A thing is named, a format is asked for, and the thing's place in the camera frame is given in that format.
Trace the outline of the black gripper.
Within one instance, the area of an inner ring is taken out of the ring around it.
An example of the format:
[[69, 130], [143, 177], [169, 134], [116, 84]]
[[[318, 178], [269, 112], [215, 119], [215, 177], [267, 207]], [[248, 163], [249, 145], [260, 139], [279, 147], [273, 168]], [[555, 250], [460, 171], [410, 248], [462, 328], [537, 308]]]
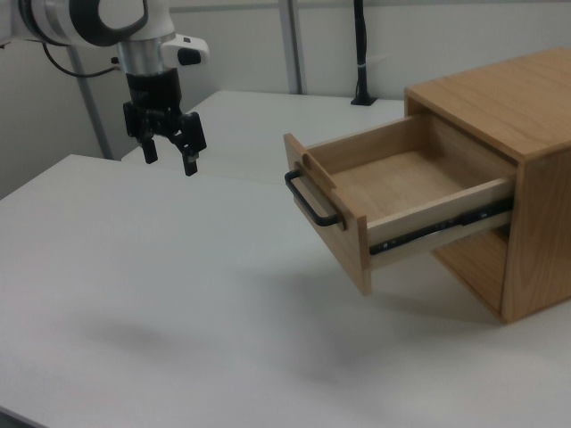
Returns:
[[200, 151], [207, 147], [200, 116], [184, 113], [178, 71], [150, 75], [127, 75], [131, 100], [123, 104], [128, 135], [141, 145], [145, 162], [153, 164], [158, 154], [153, 137], [168, 138], [182, 153], [185, 175], [198, 171]]

